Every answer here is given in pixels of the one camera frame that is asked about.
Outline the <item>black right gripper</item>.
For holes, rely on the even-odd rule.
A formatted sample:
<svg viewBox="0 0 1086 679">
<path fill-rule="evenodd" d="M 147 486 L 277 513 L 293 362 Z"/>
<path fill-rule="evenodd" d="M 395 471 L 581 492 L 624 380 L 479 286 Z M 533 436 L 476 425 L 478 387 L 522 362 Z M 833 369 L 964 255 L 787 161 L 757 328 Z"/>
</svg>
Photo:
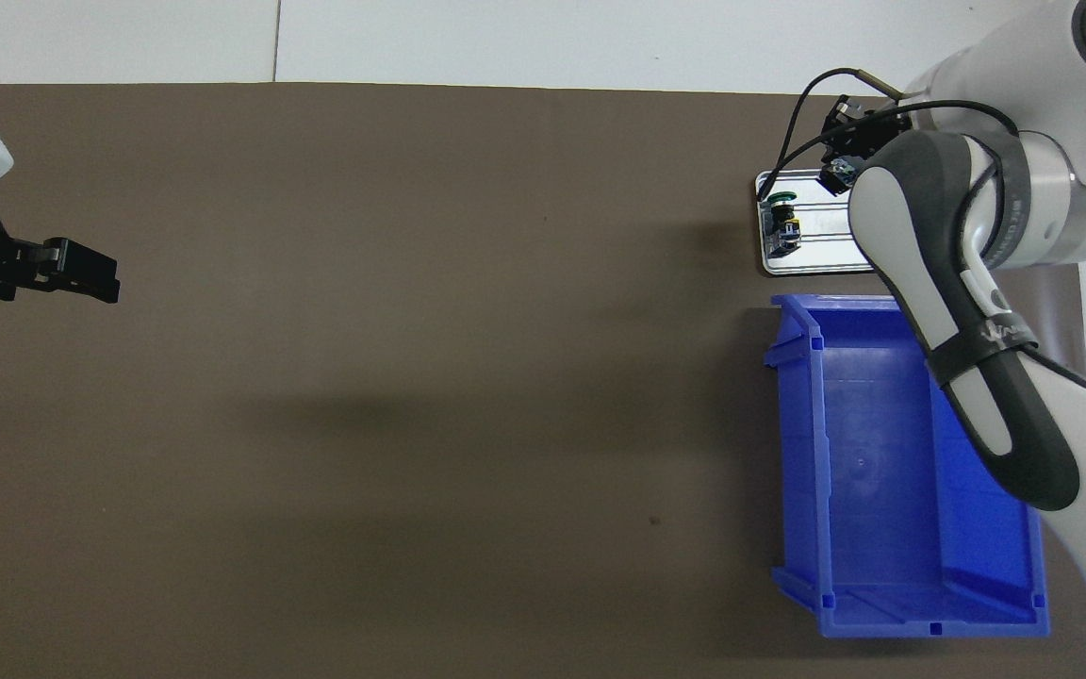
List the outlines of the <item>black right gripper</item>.
<svg viewBox="0 0 1086 679">
<path fill-rule="evenodd" d="M 884 146 L 913 129 L 911 113 L 892 113 L 882 120 L 853 122 L 869 115 L 861 99 L 839 95 L 831 105 L 831 121 L 826 124 L 826 163 L 845 160 L 858 166 L 877 154 Z"/>
</svg>

